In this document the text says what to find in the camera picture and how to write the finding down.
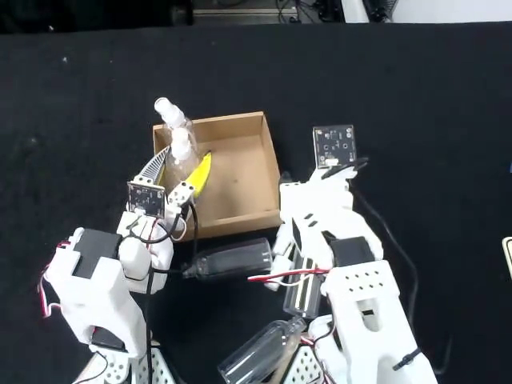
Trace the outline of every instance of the open cardboard box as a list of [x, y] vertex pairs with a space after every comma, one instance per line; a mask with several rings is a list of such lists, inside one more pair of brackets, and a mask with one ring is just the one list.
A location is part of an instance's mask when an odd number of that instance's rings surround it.
[[[194, 120], [194, 128], [200, 151], [212, 151], [210, 176], [196, 203], [199, 237], [279, 226], [279, 170], [264, 113]], [[154, 126], [155, 153], [167, 140], [163, 126]], [[188, 227], [185, 239], [192, 237]]]

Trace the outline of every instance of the black table surface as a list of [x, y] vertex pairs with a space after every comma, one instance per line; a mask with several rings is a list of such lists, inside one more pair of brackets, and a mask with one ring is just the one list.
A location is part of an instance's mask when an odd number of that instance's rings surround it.
[[[86, 364], [61, 315], [41, 319], [35, 283], [76, 227], [115, 230], [165, 95], [191, 118], [265, 111], [280, 168], [297, 180], [314, 168], [312, 126], [354, 124], [370, 157], [356, 185], [419, 269], [418, 343], [438, 365], [453, 338], [440, 381], [508, 382], [510, 42], [509, 23], [0, 37], [1, 381], [71, 382]], [[406, 299], [406, 265], [369, 222]], [[275, 229], [199, 245], [255, 235], [271, 240]], [[188, 254], [177, 246], [177, 259]], [[282, 293], [259, 284], [172, 281], [153, 297], [150, 323], [195, 384], [220, 383], [217, 364], [280, 318]]]

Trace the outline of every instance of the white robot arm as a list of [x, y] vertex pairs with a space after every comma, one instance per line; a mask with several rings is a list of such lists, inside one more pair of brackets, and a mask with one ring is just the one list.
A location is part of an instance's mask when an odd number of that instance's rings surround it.
[[[167, 280], [174, 254], [176, 230], [186, 229], [183, 207], [192, 203], [194, 188], [179, 184], [166, 196], [155, 185], [162, 171], [165, 150], [155, 156], [129, 186], [127, 211], [117, 233], [77, 228], [63, 247], [57, 248], [44, 278], [60, 298], [62, 316], [77, 340], [99, 353], [106, 367], [96, 380], [110, 384], [147, 382], [148, 342], [146, 321], [130, 292], [154, 294]], [[160, 161], [154, 166], [155, 159]], [[174, 382], [165, 362], [162, 381]]]
[[[286, 252], [294, 247], [315, 268], [330, 270], [321, 292], [333, 315], [313, 320], [309, 336], [319, 338], [315, 353], [336, 384], [437, 383], [414, 340], [382, 244], [364, 218], [352, 211], [348, 180], [357, 173], [349, 167], [322, 179], [323, 173], [316, 170], [305, 183], [281, 184], [284, 223], [273, 248], [281, 261], [274, 263], [271, 274], [290, 268]], [[266, 285], [278, 287], [275, 282]], [[307, 298], [310, 287], [304, 281], [287, 289], [297, 294], [304, 290]], [[300, 304], [305, 306], [302, 315], [310, 314], [308, 302]], [[341, 349], [334, 332], [329, 334], [334, 325]]]

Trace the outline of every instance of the spray bottle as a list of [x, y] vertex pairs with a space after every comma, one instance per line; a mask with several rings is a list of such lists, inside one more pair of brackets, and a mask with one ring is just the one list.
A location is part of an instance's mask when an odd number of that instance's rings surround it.
[[170, 140], [170, 151], [166, 159], [166, 184], [172, 190], [188, 178], [200, 163], [194, 125], [167, 98], [157, 99], [154, 109], [162, 116]]

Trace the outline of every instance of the white wall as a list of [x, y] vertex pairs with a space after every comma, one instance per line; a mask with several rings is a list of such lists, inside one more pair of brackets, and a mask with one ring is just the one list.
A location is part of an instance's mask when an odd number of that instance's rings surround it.
[[512, 0], [398, 0], [394, 22], [497, 22], [512, 20]]

